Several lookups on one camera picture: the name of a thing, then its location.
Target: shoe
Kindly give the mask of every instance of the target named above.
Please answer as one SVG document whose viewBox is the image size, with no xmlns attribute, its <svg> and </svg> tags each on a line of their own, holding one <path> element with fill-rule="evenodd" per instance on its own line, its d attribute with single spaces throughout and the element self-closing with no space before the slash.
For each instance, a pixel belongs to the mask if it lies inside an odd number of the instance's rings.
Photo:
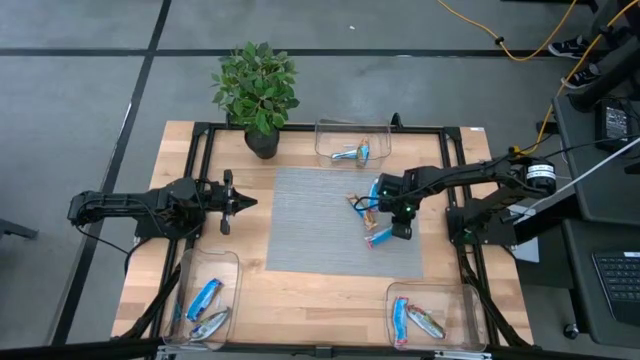
<svg viewBox="0 0 640 360">
<path fill-rule="evenodd" d="M 549 52 L 555 56 L 579 60 L 587 51 L 589 42 L 578 36 L 575 39 L 549 44 Z"/>
<path fill-rule="evenodd" d="M 576 90 L 591 85 L 600 77 L 600 71 L 594 64 L 590 64 L 586 69 L 573 74 L 569 80 L 562 78 L 562 83 L 569 89 Z"/>
</svg>

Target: wooden table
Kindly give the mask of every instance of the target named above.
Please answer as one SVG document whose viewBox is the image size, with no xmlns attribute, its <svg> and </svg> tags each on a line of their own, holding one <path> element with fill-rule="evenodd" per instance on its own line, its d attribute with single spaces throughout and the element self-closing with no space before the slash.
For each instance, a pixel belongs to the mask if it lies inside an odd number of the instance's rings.
<svg viewBox="0 0 640 360">
<path fill-rule="evenodd" d="M 193 125 L 185 121 L 167 123 L 151 188 L 182 177 Z M 490 158 L 482 128 L 460 130 L 467 163 Z M 215 133 L 209 179 L 222 180 L 224 169 L 231 169 L 238 191 L 259 201 L 233 218 L 229 236 L 218 231 L 220 215 L 209 214 L 203 236 L 196 243 L 196 248 L 233 251 L 240 258 L 242 285 L 228 341 L 387 346 L 385 291 L 392 282 L 404 279 L 265 270 L 276 168 L 318 167 L 313 144 L 313 132 L 282 132 L 278 155 L 260 160 L 245 145 L 242 131 Z M 412 167 L 442 166 L 435 135 L 393 134 L 392 146 L 393 152 L 380 171 L 402 175 Z M 453 145 L 449 147 L 455 165 Z M 196 164 L 194 174 L 199 171 L 199 158 Z M 495 184 L 483 184 L 473 186 L 472 192 L 480 198 L 495 189 Z M 420 234 L 414 234 L 411 240 L 422 241 L 425 281 L 434 284 L 460 284 L 455 249 L 446 230 L 447 204 L 445 193 L 423 200 Z M 113 335 L 128 330 L 156 295 L 167 245 L 166 239 L 153 239 L 133 254 Z M 484 256 L 494 302 L 518 334 L 532 342 L 514 260 L 498 246 L 484 246 Z"/>
</svg>

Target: clear plastic bin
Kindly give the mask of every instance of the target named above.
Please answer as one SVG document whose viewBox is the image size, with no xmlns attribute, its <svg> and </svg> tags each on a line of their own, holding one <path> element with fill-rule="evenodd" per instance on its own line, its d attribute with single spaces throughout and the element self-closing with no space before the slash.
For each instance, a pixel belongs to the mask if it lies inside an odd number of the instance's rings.
<svg viewBox="0 0 640 360">
<path fill-rule="evenodd" d="M 204 252 L 193 249 L 184 253 L 180 266 L 180 281 L 172 294 L 175 300 L 174 310 L 165 328 L 163 340 L 169 346 L 217 350 L 227 341 L 234 322 L 241 279 L 238 256 L 229 251 Z M 186 318 L 187 311 L 193 299 L 214 278 L 220 280 L 223 285 L 215 294 L 211 304 L 198 317 L 198 321 L 226 307 L 230 308 L 230 313 L 225 323 L 207 339 L 191 341 L 189 335 L 197 322 Z"/>
<path fill-rule="evenodd" d="M 432 285 L 421 282 L 396 282 L 387 289 L 385 301 L 387 334 L 395 343 L 393 309 L 396 298 L 404 296 L 408 304 L 427 312 L 444 328 L 444 339 L 427 334 L 407 317 L 406 344 L 398 350 L 483 351 L 487 344 L 484 312 L 477 290 L 470 285 Z"/>
<path fill-rule="evenodd" d="M 316 156 L 322 167 L 376 169 L 391 154 L 391 130 L 388 122 L 358 124 L 320 119 L 316 121 L 315 130 Z M 368 144 L 366 159 L 338 158 L 337 154 L 356 152 L 363 141 Z"/>
</svg>

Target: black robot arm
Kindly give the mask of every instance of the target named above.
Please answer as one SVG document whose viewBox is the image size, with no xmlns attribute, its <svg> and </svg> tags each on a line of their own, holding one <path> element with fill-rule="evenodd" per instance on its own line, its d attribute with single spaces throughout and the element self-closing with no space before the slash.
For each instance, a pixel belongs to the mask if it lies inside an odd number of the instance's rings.
<svg viewBox="0 0 640 360">
<path fill-rule="evenodd" d="M 180 239 L 192 235 L 210 211 L 223 214 L 220 231 L 229 234 L 229 217 L 257 204 L 233 187 L 231 170 L 224 171 L 224 184 L 181 178 L 167 186 L 138 194 L 104 194 L 85 191 L 73 197 L 67 218 L 74 226 L 108 217 L 130 217 L 138 221 L 136 236 Z"/>
<path fill-rule="evenodd" d="M 410 239 L 411 220 L 422 199 L 456 186 L 496 182 L 501 187 L 491 195 L 461 208 L 462 227 L 468 230 L 486 224 L 492 215 L 525 198 L 540 199 L 555 192 L 552 163 L 531 157 L 507 155 L 477 164 L 409 169 L 404 176 L 382 174 L 378 179 L 378 209 L 393 213 L 393 235 Z"/>
</svg>

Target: gray carpet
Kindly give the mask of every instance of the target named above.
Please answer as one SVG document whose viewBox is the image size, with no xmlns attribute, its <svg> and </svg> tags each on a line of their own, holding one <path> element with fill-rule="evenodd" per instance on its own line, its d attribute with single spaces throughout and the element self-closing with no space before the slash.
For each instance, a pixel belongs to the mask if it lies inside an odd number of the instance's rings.
<svg viewBox="0 0 640 360">
<path fill-rule="evenodd" d="M 379 173 L 279 168 L 267 270 L 422 278 L 418 222 L 412 240 L 389 239 L 370 250 L 346 194 L 365 196 Z M 378 214 L 380 226 L 391 224 Z"/>
</svg>

